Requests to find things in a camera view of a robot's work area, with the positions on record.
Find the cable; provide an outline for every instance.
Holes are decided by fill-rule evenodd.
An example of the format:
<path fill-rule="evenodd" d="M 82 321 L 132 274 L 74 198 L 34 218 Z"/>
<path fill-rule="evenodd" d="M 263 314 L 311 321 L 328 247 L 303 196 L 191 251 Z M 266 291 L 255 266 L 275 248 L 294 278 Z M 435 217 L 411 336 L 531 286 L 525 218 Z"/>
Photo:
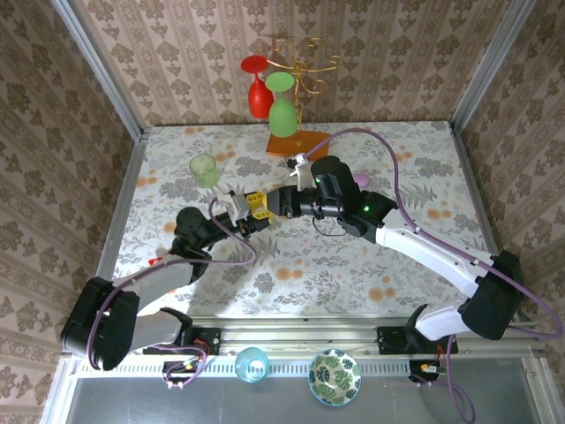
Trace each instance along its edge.
<path fill-rule="evenodd" d="M 400 183 L 399 183 L 400 171 L 399 171 L 399 166 L 398 166 L 398 161 L 396 159 L 395 151 L 390 146 L 390 144 L 380 134 L 373 132 L 373 131 L 370 131 L 370 130 L 366 130 L 365 128 L 348 128 L 346 130 L 341 130 L 341 131 L 333 133 L 332 135 L 327 137 L 324 141 L 320 142 L 315 148 L 311 149 L 308 153 L 306 153 L 305 157 L 306 158 L 309 157 L 310 155 L 312 155 L 313 153 L 318 151 L 320 148 L 322 148 L 323 146 L 328 144 L 331 140 L 334 140 L 335 138 L 337 138 L 341 135 L 344 135 L 346 133 L 369 134 L 369 135 L 373 136 L 374 138 L 376 138 L 378 141 L 380 141 L 382 143 L 382 145 L 388 150 L 388 152 L 390 153 L 390 156 L 392 158 L 392 162 L 394 164 L 394 169 L 395 169 L 395 197 L 396 197 L 396 203 L 398 204 L 398 209 L 400 210 L 400 213 L 403 216 L 404 221 L 417 234 L 421 234 L 424 239 L 428 239 L 429 241 L 434 243 L 436 246 L 439 246 L 443 249 L 446 249 L 446 250 L 450 251 L 452 254 L 457 254 L 460 257 L 464 258 L 466 261 L 469 261 L 470 263 L 475 263 L 475 264 L 479 265 L 482 269 L 486 270 L 487 272 L 491 272 L 492 274 L 496 275 L 498 278 L 501 278 L 506 283 L 510 284 L 512 287 L 514 287 L 519 292 L 521 292 L 523 295 L 527 296 L 528 298 L 533 300 L 536 304 L 538 304 L 539 307 L 541 307 L 544 311 L 546 311 L 549 314 L 549 316 L 555 322 L 555 325 L 557 327 L 557 330 L 554 333 L 540 333 L 538 331 L 533 331 L 533 330 L 530 330 L 530 329 L 521 329 L 521 328 L 513 327 L 511 325 L 508 326 L 510 329 L 513 329 L 515 331 L 520 331 L 522 333 L 529 334 L 531 336 L 535 336 L 537 338 L 544 339 L 544 340 L 553 340 L 553 339 L 556 339 L 556 338 L 560 338 L 563 335 L 563 323 L 561 322 L 559 315 L 551 307 L 549 307 L 549 305 L 546 302 L 544 302 L 539 296 L 537 296 L 533 292 L 529 291 L 528 289 L 526 289 L 525 287 L 520 285 L 518 282 L 514 281 L 514 279 L 503 274 L 498 269 L 495 269 L 492 266 L 488 265 L 487 263 L 482 262 L 479 258 L 475 258 L 472 255 L 467 254 L 463 250 L 460 250 L 460 249 L 458 249 L 454 246 L 451 246 L 449 243 L 446 243 L 445 241 L 443 241 L 439 238 L 436 238 L 432 234 L 428 233 L 427 231 L 422 230 L 421 228 L 419 228 L 416 225 L 414 220 L 408 214 L 408 211 L 406 210 L 406 207 L 403 204 L 402 196 L 400 194 Z M 435 382 L 435 383 L 448 386 L 449 394 L 451 395 L 451 398 L 453 399 L 453 402 L 456 406 L 456 410 L 459 413 L 461 419 L 464 422 L 472 423 L 472 422 L 475 422 L 475 419 L 477 418 L 477 414 L 475 413 L 475 408 L 474 408 L 474 406 L 471 402 L 471 399 L 461 388 L 459 388 L 459 386 L 454 384 L 451 380 L 451 358 L 450 358 L 450 356 L 451 356 L 451 345 L 453 344 L 454 340 L 455 340 L 455 335 L 451 335 L 449 337 L 448 351 L 447 351 L 447 354 L 446 354 L 446 372 L 447 372 L 447 375 L 448 375 L 448 382 L 447 383 L 445 383 L 445 382 Z M 472 411 L 471 421 L 468 421 L 464 417 L 463 412 L 461 411 L 461 407 L 456 402 L 456 398 L 455 398 L 455 392 L 456 391 L 458 391 L 460 394 L 462 394 L 468 400 L 468 402 L 470 403 L 471 411 Z"/>
<path fill-rule="evenodd" d="M 245 240 L 243 240 L 242 238 L 236 236 L 233 232 L 231 232 L 230 230 L 228 230 L 226 227 L 224 227 L 213 215 L 212 210 L 214 208 L 214 205 L 218 202 L 217 198 L 213 198 L 212 201 L 210 202 L 210 205 L 208 206 L 208 214 L 210 215 L 210 219 L 212 220 L 212 222 L 223 232 L 225 232 L 230 238 L 237 240 L 239 243 L 241 243 L 247 250 L 249 250 L 252 254 L 251 258 L 245 260 L 245 261 L 211 261 L 211 260 L 206 260 L 206 259 L 175 259 L 173 261 L 169 261 L 167 263 L 157 263 L 156 265 L 149 267 L 147 269 L 144 269 L 143 271 L 139 272 L 139 274 L 137 274 L 136 276 L 133 276 L 132 278 L 124 281 L 123 283 L 121 283 L 120 285 L 118 285 L 117 287 L 114 288 L 114 290 L 112 290 L 110 292 L 110 294 L 108 295 L 108 297 L 102 302 L 102 306 L 100 307 L 100 309 L 98 311 L 96 311 L 96 316 L 94 318 L 94 322 L 92 323 L 92 327 L 90 329 L 90 333 L 88 333 L 88 340 L 87 340 L 87 358 L 88 358 L 88 363 L 90 364 L 90 367 L 92 367 L 95 370 L 100 370 L 100 367 L 98 367 L 95 364 L 94 358 L 93 358 L 93 344 L 94 344 L 94 338 L 96 337 L 96 331 L 98 330 L 98 327 L 100 325 L 100 321 L 102 320 L 102 317 L 104 315 L 104 313 L 108 310 L 109 304 L 111 303 L 111 301 L 117 296 L 117 294 L 123 290 L 125 287 L 127 287 L 130 284 L 135 283 L 136 281 L 139 281 L 141 278 L 143 278 L 144 276 L 148 276 L 150 274 L 153 274 L 155 271 L 168 267 L 170 265 L 175 265 L 178 263 L 217 263 L 218 265 L 247 265 L 249 263 L 255 263 L 255 261 L 257 260 L 257 252 L 255 251 L 255 249 L 253 248 L 253 246 L 251 246 L 249 243 L 247 243 Z"/>
<path fill-rule="evenodd" d="M 327 234 L 326 232 L 321 232 L 320 229 L 316 226 L 316 217 L 313 216 L 312 217 L 312 225 L 314 226 L 314 229 L 321 234 L 322 236 L 325 237 L 343 237 L 345 234 L 347 234 L 347 231 L 344 232 L 343 234 Z"/>
<path fill-rule="evenodd" d="M 535 337 L 545 339 L 545 340 L 553 340 L 553 339 L 556 339 L 556 338 L 560 338 L 563 335 L 563 323 L 561 322 L 559 315 L 551 307 L 549 307 L 549 305 L 546 302 L 544 302 L 539 296 L 535 295 L 534 293 L 532 293 L 531 291 L 529 291 L 528 289 L 526 289 L 525 287 L 520 285 L 518 282 L 514 281 L 509 276 L 503 274 L 498 269 L 495 269 L 492 266 L 488 265 L 487 263 L 482 262 L 479 258 L 475 258 L 471 254 L 468 254 L 463 250 L 460 250 L 460 249 L 458 249 L 454 246 L 451 246 L 449 243 L 446 243 L 445 241 L 443 241 L 439 238 L 436 238 L 432 234 L 422 230 L 421 228 L 419 228 L 416 225 L 416 223 L 412 220 L 410 215 L 408 215 L 408 211 L 406 210 L 406 207 L 404 206 L 404 203 L 403 203 L 402 196 L 400 195 L 400 183 L 399 183 L 400 171 L 399 171 L 398 161 L 396 160 L 395 151 L 390 146 L 390 144 L 380 134 L 373 132 L 371 130 L 366 130 L 365 128 L 348 128 L 346 130 L 341 130 L 341 131 L 333 133 L 332 135 L 327 137 L 324 141 L 321 141 L 318 144 L 318 146 L 316 146 L 315 148 L 310 150 L 308 153 L 306 153 L 305 157 L 306 158 L 309 157 L 310 155 L 312 155 L 316 151 L 318 151 L 320 148 L 322 148 L 323 146 L 328 144 L 331 140 L 333 140 L 333 139 L 335 139 L 335 138 L 337 138 L 341 135 L 344 135 L 346 133 L 369 134 L 369 135 L 373 136 L 374 138 L 376 138 L 378 141 L 380 141 L 382 143 L 382 145 L 388 150 L 388 152 L 390 153 L 390 156 L 392 158 L 394 168 L 395 168 L 396 203 L 398 204 L 398 209 L 400 210 L 400 213 L 403 216 L 404 221 L 406 221 L 406 223 L 414 231 L 417 231 L 417 233 L 421 234 L 424 239 L 428 239 L 429 241 L 434 243 L 436 246 L 439 246 L 443 249 L 446 249 L 446 250 L 450 251 L 452 254 L 457 254 L 457 255 L 461 256 L 462 258 L 464 258 L 466 261 L 469 261 L 471 263 L 476 263 L 477 265 L 479 265 L 482 269 L 486 270 L 487 272 L 491 272 L 491 273 L 495 274 L 498 278 L 501 278 L 506 283 L 510 284 L 512 287 L 517 289 L 519 292 L 521 292 L 522 294 L 524 294 L 528 298 L 532 299 L 535 303 L 537 303 L 539 307 L 541 307 L 543 310 L 545 310 L 549 314 L 549 316 L 551 317 L 551 319 L 555 322 L 555 325 L 557 326 L 557 330 L 554 333 L 549 333 L 549 334 L 539 333 L 537 331 L 533 331 L 533 330 L 530 330 L 530 329 L 521 329 L 521 328 L 517 328 L 517 327 L 513 327 L 513 326 L 508 326 L 510 329 L 514 329 L 516 331 L 520 331 L 520 332 L 529 334 L 531 336 L 535 336 Z"/>
<path fill-rule="evenodd" d="M 164 351 L 186 351 L 186 350 L 191 350 L 191 351 L 198 351 L 200 352 L 202 359 L 199 362 L 198 368 L 196 369 L 196 371 L 194 371 L 194 374 L 192 374 L 190 377 L 188 377 L 185 381 L 183 381 L 182 386 L 179 385 L 179 387 L 184 387 L 187 384 L 190 384 L 196 377 L 198 377 L 202 371 L 204 371 L 204 368 L 206 367 L 206 361 L 207 361 L 207 353 L 204 349 L 202 349 L 201 347 L 198 346 L 167 346 L 165 344 L 154 344 L 153 346 L 156 349 L 162 349 Z M 175 371 L 178 371 L 179 369 L 185 367 L 185 363 L 183 362 L 182 364 L 176 366 L 176 367 L 171 367 L 167 370 L 167 373 L 165 374 L 165 376 L 163 377 L 163 380 L 166 383 L 170 383 L 170 375 L 172 373 L 174 373 Z"/>

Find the orange wooden base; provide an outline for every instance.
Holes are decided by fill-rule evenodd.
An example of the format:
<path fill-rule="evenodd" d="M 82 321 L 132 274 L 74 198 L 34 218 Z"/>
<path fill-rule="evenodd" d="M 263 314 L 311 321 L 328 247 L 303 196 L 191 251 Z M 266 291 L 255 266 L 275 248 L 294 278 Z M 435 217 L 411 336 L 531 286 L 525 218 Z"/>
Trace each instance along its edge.
<path fill-rule="evenodd" d="M 267 150 L 268 155 L 289 157 L 298 153 L 306 153 L 315 148 L 318 143 L 324 141 L 329 134 L 327 132 L 300 131 L 295 132 L 290 137 L 276 137 L 273 134 L 268 138 Z M 328 154 L 329 144 L 316 151 L 308 159 L 315 161 Z"/>

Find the clear glass cup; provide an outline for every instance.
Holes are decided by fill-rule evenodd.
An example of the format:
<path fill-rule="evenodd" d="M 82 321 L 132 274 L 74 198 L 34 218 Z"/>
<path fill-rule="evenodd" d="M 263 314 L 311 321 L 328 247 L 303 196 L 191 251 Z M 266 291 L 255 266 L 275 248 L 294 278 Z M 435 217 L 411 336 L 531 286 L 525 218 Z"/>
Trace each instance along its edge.
<path fill-rule="evenodd" d="M 267 355 L 257 347 L 248 347 L 236 358 L 236 375 L 244 382 L 259 382 L 268 373 Z"/>
<path fill-rule="evenodd" d="M 206 153 L 194 156 L 189 168 L 194 179 L 204 188 L 215 186 L 220 179 L 214 157 Z"/>

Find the gray floor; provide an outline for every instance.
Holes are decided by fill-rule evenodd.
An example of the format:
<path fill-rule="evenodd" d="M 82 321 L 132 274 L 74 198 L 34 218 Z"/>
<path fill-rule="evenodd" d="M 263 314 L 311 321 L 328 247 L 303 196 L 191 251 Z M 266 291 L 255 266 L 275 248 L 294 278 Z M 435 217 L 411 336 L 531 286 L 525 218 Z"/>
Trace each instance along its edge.
<path fill-rule="evenodd" d="M 520 360 L 459 360 L 456 383 L 471 396 L 477 423 L 537 423 Z M 72 424 L 365 424 L 458 423 L 447 389 L 417 389 L 407 379 L 365 378 L 343 407 L 323 405 L 302 378 L 200 378 L 184 390 L 168 390 L 146 378 L 79 381 Z"/>

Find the patterned wallpaper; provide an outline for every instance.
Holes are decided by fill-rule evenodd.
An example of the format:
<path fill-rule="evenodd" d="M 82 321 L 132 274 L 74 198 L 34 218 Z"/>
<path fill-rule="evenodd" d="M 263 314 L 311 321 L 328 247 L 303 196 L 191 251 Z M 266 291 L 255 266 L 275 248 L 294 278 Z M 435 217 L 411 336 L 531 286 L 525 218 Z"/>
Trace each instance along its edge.
<path fill-rule="evenodd" d="M 132 140 L 49 2 L 0 2 L 0 422 L 39 422 Z"/>
<path fill-rule="evenodd" d="M 75 0 L 144 126 L 246 123 L 243 58 L 324 37 L 345 63 L 305 121 L 450 120 L 509 1 Z M 323 64 L 324 55 L 318 55 Z"/>
<path fill-rule="evenodd" d="M 463 138 L 499 244 L 520 255 L 526 284 L 564 319 L 564 1 L 537 1 Z M 545 319 L 533 303 L 524 311 Z M 546 353 L 565 400 L 563 339 Z"/>

